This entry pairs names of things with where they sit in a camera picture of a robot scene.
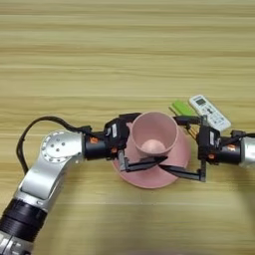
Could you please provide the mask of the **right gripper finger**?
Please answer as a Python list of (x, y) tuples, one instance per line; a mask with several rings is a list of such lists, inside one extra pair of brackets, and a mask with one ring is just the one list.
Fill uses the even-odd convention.
[(202, 117), (196, 116), (176, 116), (173, 119), (179, 126), (200, 125), (202, 122)]
[(179, 178), (186, 178), (186, 179), (192, 179), (197, 181), (200, 180), (199, 173), (187, 171), (185, 168), (180, 166), (163, 165), (161, 168), (165, 170), (166, 172), (171, 173)]

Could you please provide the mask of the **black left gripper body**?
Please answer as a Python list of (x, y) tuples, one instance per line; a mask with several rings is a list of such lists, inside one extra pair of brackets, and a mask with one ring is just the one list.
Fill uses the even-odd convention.
[(127, 126), (128, 116), (120, 115), (120, 127), (119, 135), (120, 139), (118, 142), (118, 159), (120, 164), (120, 171), (125, 171), (127, 169), (127, 159), (125, 158), (125, 149), (127, 147), (128, 137), (129, 137), (129, 127)]

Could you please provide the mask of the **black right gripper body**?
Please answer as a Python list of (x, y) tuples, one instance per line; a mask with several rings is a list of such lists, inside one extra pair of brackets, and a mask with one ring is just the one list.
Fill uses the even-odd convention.
[(201, 117), (201, 125), (197, 136), (198, 159), (200, 168), (198, 169), (199, 180), (204, 182), (206, 179), (206, 152), (207, 152), (207, 116)]

